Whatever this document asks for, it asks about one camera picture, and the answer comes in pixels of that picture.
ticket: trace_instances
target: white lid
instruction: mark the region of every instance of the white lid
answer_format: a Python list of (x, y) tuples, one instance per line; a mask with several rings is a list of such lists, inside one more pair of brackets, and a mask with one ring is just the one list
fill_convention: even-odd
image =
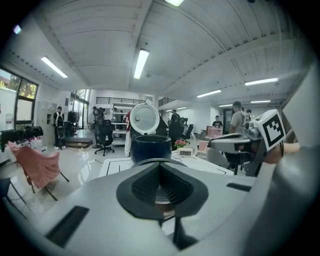
[(138, 133), (150, 134), (159, 125), (160, 116), (158, 110), (147, 103), (136, 105), (130, 114), (130, 124)]

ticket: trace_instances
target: railing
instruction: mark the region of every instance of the railing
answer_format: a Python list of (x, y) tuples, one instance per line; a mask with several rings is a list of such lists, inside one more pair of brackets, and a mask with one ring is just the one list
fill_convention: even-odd
[(159, 110), (159, 115), (166, 124), (166, 126), (169, 127), (170, 118), (167, 116), (166, 112), (163, 110)]
[(164, 98), (158, 100), (158, 107), (161, 107), (161, 106), (163, 106), (164, 104), (167, 104), (167, 103), (173, 102), (173, 101), (175, 101), (174, 98), (164, 97)]
[(112, 103), (139, 104), (139, 103), (145, 103), (145, 102), (146, 102), (145, 100), (133, 99), (133, 98), (96, 97), (96, 104), (112, 104)]

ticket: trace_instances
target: pink chair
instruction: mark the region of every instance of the pink chair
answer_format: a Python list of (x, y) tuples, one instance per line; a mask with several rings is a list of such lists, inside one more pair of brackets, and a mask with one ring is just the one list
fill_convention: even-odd
[(9, 148), (16, 157), (24, 171), (26, 180), (31, 185), (35, 193), (34, 185), (38, 189), (45, 188), (54, 200), (57, 199), (50, 193), (46, 185), (61, 174), (67, 182), (69, 180), (63, 175), (59, 168), (59, 152), (51, 155), (43, 155), (30, 146), (17, 146), (15, 143), (8, 141)]

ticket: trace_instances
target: shelving unit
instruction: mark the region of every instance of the shelving unit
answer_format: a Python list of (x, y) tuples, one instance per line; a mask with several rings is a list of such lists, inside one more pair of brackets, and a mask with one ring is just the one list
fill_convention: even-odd
[[(123, 126), (124, 130), (114, 130), (112, 132), (113, 134), (113, 142), (112, 145), (125, 145), (126, 144), (126, 126), (127, 124), (125, 122), (115, 122), (114, 116), (122, 115), (123, 118), (126, 117), (129, 110), (131, 110), (134, 106), (138, 105), (138, 103), (113, 103), (112, 108), (110, 110), (111, 114), (111, 120), (113, 121), (111, 124), (116, 126)], [(114, 108), (117, 108), (118, 110), (122, 110), (123, 112), (114, 112)]]

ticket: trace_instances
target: white table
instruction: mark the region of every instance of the white table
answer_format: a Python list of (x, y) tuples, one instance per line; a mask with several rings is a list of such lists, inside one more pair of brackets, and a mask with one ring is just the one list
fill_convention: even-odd
[[(179, 156), (176, 150), (172, 152), (171, 159), (182, 162), (186, 166), (199, 171), (222, 175), (234, 175), (233, 171), (220, 167), (197, 156)], [(99, 178), (130, 169), (133, 165), (134, 163), (132, 162), (130, 157), (106, 159), (101, 167)]]

